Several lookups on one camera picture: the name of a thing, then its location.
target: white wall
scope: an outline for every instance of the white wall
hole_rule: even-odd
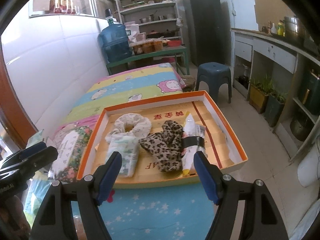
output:
[[[29,19],[28,4],[1,36],[13,88],[34,125],[50,136],[73,104],[108,76],[97,43],[106,20],[74,15]]]

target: black band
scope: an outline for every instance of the black band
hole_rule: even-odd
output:
[[[195,145],[204,148],[204,139],[201,136],[188,136],[182,139],[183,149]]]

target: metal screw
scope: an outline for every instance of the metal screw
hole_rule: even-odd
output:
[[[93,179],[92,175],[87,175],[87,176],[84,177],[85,181],[91,181],[92,179]]]
[[[222,178],[223,178],[224,180],[226,180],[226,181],[231,180],[231,176],[230,176],[229,174],[224,174],[224,175],[222,176]]]
[[[261,179],[257,179],[257,180],[256,180],[256,184],[257,184],[258,186],[263,186],[263,181],[262,181]]]
[[[57,187],[60,184],[60,181],[55,180],[54,182],[52,182],[52,186]]]

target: leopard print scrunchie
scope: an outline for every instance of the leopard print scrunchie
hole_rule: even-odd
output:
[[[150,133],[139,140],[143,149],[151,153],[159,163],[160,171],[181,169],[183,127],[175,121],[165,121],[162,132]]]

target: potted plant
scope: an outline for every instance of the potted plant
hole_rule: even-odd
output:
[[[259,114],[262,114],[267,106],[269,94],[273,90],[273,81],[269,76],[265,76],[261,81],[250,80],[250,99],[252,105]]]
[[[285,103],[285,95],[276,90],[270,93],[264,118],[270,127],[274,127],[279,120]]]

